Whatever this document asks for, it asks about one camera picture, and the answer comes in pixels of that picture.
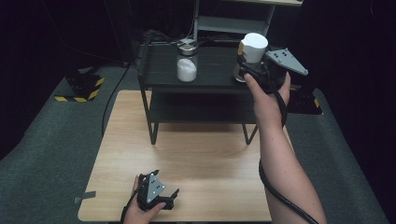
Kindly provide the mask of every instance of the gray carpet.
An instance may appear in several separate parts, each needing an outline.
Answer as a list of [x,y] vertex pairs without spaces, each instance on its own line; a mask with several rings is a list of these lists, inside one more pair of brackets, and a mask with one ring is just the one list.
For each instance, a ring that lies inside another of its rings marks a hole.
[[[107,64],[105,78],[88,103],[61,103],[51,96],[19,145],[0,161],[0,223],[83,223],[81,195],[102,140],[102,117],[126,68]],[[116,89],[137,90],[131,65]],[[105,116],[108,120],[117,94]],[[388,223],[359,165],[316,90],[324,115],[290,114],[287,127],[296,154],[313,181],[329,223]]]

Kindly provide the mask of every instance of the metal lid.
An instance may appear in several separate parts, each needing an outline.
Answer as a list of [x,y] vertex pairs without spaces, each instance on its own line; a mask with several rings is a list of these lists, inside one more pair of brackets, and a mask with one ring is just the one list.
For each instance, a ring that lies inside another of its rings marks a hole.
[[198,43],[193,39],[184,38],[177,41],[177,52],[181,55],[192,56],[198,51]]

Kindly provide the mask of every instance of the jar with white contents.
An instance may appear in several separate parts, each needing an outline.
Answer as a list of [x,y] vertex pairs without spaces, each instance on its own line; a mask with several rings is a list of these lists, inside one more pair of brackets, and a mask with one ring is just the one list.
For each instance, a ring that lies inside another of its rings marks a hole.
[[177,41],[177,78],[183,82],[197,77],[198,43],[189,38]]

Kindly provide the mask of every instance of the forearm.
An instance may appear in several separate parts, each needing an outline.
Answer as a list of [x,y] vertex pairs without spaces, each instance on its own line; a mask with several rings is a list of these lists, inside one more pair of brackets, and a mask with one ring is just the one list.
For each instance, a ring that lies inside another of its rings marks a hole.
[[[318,195],[279,128],[260,127],[262,168],[271,185],[319,223],[326,218]],[[306,223],[271,193],[266,192],[274,223]]]

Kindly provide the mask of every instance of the person's left hand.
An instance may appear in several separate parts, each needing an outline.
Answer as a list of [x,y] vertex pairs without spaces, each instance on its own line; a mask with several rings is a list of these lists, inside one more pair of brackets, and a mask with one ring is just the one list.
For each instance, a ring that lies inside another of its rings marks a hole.
[[[139,177],[134,179],[134,190],[139,186]],[[131,205],[126,212],[124,224],[148,224],[164,207],[166,203],[158,203],[148,211],[143,211],[137,204],[137,193],[132,199]]]

